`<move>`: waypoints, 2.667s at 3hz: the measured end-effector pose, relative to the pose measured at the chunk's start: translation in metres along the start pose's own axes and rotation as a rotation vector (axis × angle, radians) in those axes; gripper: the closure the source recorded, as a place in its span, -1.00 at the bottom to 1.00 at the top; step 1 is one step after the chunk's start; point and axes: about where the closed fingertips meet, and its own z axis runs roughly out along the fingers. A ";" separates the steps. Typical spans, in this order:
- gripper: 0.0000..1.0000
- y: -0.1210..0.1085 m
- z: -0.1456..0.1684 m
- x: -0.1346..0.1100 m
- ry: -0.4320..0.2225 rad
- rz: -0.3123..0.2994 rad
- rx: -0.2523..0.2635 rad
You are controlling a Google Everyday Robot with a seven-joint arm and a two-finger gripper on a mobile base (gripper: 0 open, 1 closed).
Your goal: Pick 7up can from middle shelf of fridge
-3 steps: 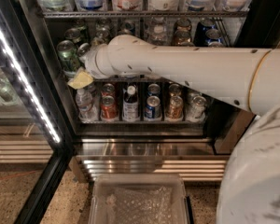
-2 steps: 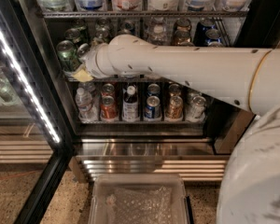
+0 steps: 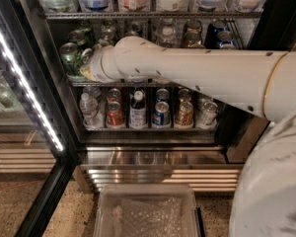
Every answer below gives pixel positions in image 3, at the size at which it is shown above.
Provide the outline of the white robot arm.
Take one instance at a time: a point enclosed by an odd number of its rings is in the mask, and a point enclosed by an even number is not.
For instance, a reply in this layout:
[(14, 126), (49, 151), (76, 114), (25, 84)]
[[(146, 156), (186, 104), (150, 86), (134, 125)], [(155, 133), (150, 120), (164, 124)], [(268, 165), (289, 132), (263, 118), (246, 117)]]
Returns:
[(273, 122), (236, 188), (229, 237), (296, 237), (296, 51), (164, 48), (139, 37), (96, 50), (100, 82), (162, 77)]

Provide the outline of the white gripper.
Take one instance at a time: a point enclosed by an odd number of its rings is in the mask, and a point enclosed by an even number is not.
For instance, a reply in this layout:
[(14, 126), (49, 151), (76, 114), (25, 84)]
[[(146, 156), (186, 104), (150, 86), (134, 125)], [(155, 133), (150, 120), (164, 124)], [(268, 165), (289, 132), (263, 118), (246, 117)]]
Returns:
[(106, 52), (110, 49), (109, 44), (96, 43), (93, 45), (94, 51), (89, 66), (81, 66), (80, 73), (90, 81), (100, 83), (110, 83), (113, 79), (106, 74), (103, 66), (103, 58)]

